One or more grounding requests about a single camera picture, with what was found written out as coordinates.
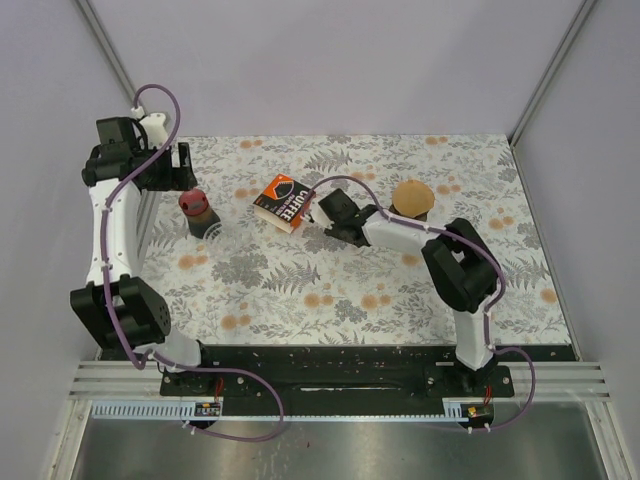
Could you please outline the brown paper coffee filter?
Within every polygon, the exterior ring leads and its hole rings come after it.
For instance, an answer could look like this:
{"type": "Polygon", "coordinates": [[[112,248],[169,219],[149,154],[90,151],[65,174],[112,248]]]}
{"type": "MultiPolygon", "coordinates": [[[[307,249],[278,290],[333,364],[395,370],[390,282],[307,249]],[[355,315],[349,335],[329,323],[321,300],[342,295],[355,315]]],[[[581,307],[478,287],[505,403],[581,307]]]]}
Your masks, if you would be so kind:
{"type": "Polygon", "coordinates": [[[435,205],[435,195],[423,182],[410,179],[397,184],[392,193],[391,205],[409,215],[430,212],[435,205]]]}

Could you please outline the coffee filter paper box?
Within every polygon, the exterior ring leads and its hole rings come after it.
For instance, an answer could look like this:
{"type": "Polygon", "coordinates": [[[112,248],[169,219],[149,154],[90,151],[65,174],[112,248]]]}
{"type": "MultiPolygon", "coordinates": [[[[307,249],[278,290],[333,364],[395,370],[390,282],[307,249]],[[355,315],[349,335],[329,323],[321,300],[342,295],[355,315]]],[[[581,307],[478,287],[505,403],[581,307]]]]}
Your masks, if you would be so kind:
{"type": "Polygon", "coordinates": [[[314,197],[307,198],[309,192],[310,187],[279,173],[254,200],[254,213],[258,218],[291,234],[302,223],[302,216],[314,197]]]}

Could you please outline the grey glass coffee server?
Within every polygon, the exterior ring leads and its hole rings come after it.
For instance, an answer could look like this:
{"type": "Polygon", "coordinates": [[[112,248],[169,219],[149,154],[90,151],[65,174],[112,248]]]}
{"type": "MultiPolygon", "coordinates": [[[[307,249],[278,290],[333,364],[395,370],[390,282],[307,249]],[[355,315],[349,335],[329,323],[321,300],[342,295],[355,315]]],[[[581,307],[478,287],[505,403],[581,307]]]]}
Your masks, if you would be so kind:
{"type": "Polygon", "coordinates": [[[389,211],[394,215],[407,218],[407,219],[421,221],[421,222],[426,222],[428,220],[428,214],[429,214],[429,211],[421,212],[416,215],[404,214],[404,213],[401,213],[394,205],[390,206],[389,211]]]}

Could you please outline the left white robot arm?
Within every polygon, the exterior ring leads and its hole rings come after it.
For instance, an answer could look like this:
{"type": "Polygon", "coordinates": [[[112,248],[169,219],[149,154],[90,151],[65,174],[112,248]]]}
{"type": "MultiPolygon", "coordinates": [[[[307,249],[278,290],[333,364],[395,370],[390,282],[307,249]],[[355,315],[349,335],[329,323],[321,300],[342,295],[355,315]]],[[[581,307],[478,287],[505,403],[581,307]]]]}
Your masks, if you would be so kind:
{"type": "Polygon", "coordinates": [[[70,305],[97,345],[143,368],[157,361],[182,373],[192,393],[217,382],[200,344],[173,328],[165,299],[141,277],[150,229],[162,193],[197,184],[189,146],[175,143],[164,113],[134,109],[96,123],[99,143],[82,169],[93,211],[93,246],[85,285],[70,305]]]}

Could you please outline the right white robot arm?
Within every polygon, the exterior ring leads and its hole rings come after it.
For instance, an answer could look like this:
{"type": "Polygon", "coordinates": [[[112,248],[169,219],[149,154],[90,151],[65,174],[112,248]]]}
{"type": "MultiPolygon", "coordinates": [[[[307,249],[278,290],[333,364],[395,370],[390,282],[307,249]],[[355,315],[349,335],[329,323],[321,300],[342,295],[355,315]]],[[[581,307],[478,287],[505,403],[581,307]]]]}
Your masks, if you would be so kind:
{"type": "Polygon", "coordinates": [[[490,385],[496,365],[490,310],[504,293],[504,275],[469,221],[456,218],[434,227],[377,202],[361,208],[341,189],[314,201],[310,215],[327,236],[345,243],[421,257],[436,293],[453,313],[457,388],[475,396],[490,385]]]}

